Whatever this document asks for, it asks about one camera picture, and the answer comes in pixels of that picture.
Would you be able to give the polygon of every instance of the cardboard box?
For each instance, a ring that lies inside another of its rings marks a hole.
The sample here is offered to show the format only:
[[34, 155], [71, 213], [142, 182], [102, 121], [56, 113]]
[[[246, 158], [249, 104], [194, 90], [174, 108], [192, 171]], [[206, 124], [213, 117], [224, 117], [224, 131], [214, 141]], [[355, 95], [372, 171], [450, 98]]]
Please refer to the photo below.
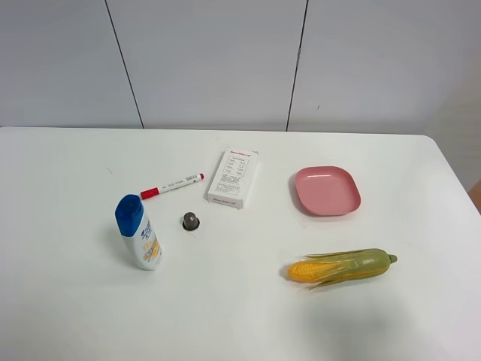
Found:
[[469, 191], [468, 194], [477, 210], [481, 213], [481, 180]]
[[207, 194], [209, 202], [237, 209], [243, 208], [252, 186], [258, 160], [257, 152], [227, 149], [210, 185]]

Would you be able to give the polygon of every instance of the white bottle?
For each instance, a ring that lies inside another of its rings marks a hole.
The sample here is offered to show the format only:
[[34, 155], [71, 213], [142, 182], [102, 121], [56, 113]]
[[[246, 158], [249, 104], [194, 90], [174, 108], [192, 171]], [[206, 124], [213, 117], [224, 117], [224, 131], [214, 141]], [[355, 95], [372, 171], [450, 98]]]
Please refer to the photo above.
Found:
[[123, 197], [115, 210], [115, 218], [135, 263], [146, 270], [156, 269], [162, 249], [144, 211], [141, 198], [135, 194]]

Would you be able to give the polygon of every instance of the bottle label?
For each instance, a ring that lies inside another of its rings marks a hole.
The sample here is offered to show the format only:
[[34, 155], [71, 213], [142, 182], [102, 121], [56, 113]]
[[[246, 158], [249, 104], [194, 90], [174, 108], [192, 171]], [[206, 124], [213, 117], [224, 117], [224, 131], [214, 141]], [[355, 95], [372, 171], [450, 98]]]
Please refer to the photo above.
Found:
[[160, 246], [156, 234], [150, 226], [150, 220], [147, 222], [147, 226], [142, 231], [141, 236], [142, 241], [145, 241], [143, 247], [145, 252], [144, 261], [157, 263], [160, 260]]

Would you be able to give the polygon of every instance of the blue bottle cap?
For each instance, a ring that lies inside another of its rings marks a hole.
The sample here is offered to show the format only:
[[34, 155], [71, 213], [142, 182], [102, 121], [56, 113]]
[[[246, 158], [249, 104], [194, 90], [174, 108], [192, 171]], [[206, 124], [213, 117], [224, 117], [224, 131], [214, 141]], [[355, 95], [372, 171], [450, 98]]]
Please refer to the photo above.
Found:
[[141, 224], [144, 215], [144, 205], [141, 198], [135, 194], [123, 197], [115, 210], [115, 218], [124, 237], [132, 237]]

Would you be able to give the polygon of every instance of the white wall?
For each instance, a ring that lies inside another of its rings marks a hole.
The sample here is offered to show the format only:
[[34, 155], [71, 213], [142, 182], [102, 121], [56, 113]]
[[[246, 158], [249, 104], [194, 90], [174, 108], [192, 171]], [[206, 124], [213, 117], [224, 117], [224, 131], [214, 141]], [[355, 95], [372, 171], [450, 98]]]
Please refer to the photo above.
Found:
[[470, 190], [481, 179], [481, 57], [433, 116], [426, 134]]
[[423, 133], [481, 50], [479, 0], [310, 0], [289, 130]]
[[285, 130], [305, 2], [109, 7], [147, 128]]
[[138, 128], [102, 0], [4, 0], [0, 126]]

